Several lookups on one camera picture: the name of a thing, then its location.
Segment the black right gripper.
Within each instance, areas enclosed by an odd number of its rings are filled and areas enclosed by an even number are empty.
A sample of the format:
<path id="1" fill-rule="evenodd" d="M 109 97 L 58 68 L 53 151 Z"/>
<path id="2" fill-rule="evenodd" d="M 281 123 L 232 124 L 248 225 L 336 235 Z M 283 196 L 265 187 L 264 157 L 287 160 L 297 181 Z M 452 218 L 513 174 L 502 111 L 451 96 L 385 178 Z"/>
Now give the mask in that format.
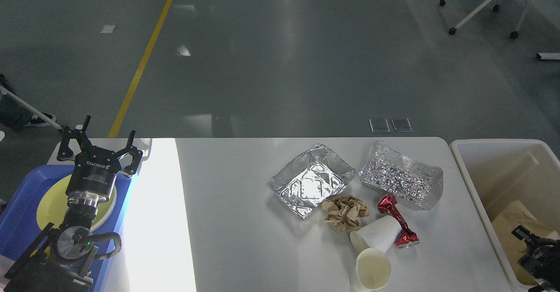
<path id="1" fill-rule="evenodd" d="M 528 292 L 545 292 L 548 289 L 558 292 L 560 288 L 560 244 L 559 240 L 553 240 L 545 245 L 545 238 L 536 236 L 524 226 L 517 226 L 511 234 L 524 241 L 526 250 L 518 264 L 530 274 L 537 282 L 528 289 Z"/>

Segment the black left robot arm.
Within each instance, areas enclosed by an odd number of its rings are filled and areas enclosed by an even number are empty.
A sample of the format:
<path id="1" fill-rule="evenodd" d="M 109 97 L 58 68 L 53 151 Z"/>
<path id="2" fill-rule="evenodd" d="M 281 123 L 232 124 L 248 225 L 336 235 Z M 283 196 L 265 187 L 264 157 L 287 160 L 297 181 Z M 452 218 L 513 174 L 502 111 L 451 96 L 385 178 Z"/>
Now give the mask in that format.
<path id="1" fill-rule="evenodd" d="M 58 226 L 46 224 L 4 274 L 6 292 L 87 292 L 94 283 L 88 276 L 93 262 L 122 249 L 117 232 L 95 234 L 92 226 L 99 205 L 114 195 L 118 174 L 134 176 L 143 152 L 133 143 L 135 130 L 118 151 L 93 145 L 86 134 L 90 119 L 88 115 L 81 129 L 61 129 L 56 158 L 74 163 L 65 191 L 67 210 Z"/>

